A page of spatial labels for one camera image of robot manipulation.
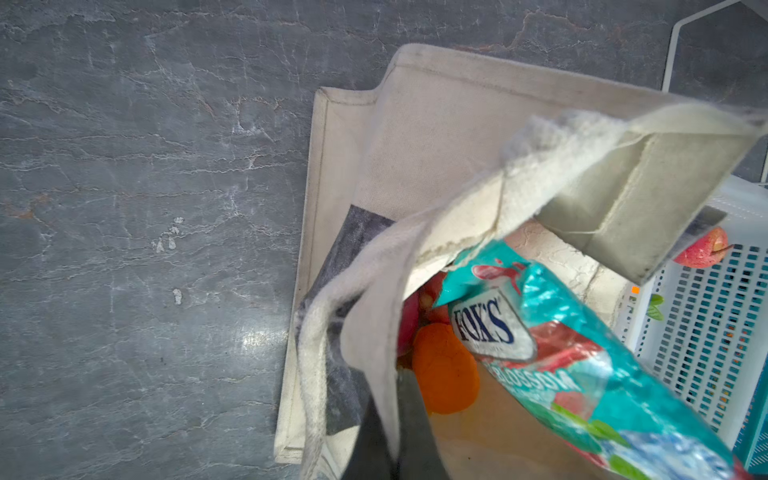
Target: apple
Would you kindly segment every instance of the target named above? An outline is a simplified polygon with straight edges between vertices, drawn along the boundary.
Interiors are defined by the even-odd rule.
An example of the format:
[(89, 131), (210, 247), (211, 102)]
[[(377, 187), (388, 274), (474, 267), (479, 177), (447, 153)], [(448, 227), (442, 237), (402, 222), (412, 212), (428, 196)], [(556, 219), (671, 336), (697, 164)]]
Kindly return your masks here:
[(397, 332), (397, 356), (405, 355), (413, 345), (413, 336), (419, 328), (419, 292), (402, 303), (400, 330)]
[(449, 315), (447, 305), (441, 305), (437, 308), (433, 308), (432, 310), (427, 310), (426, 316), (427, 321), (430, 323), (444, 323), (446, 325), (451, 324), (451, 316)]
[(719, 263), (731, 248), (733, 245), (728, 245), (728, 235), (725, 230), (715, 227), (696, 243), (683, 250), (674, 262), (690, 268), (707, 268)]
[(448, 274), (446, 272), (437, 272), (432, 278), (427, 280), (427, 283), (422, 285), (421, 291), (432, 298), (432, 302), (440, 297), (442, 291), (442, 281)]

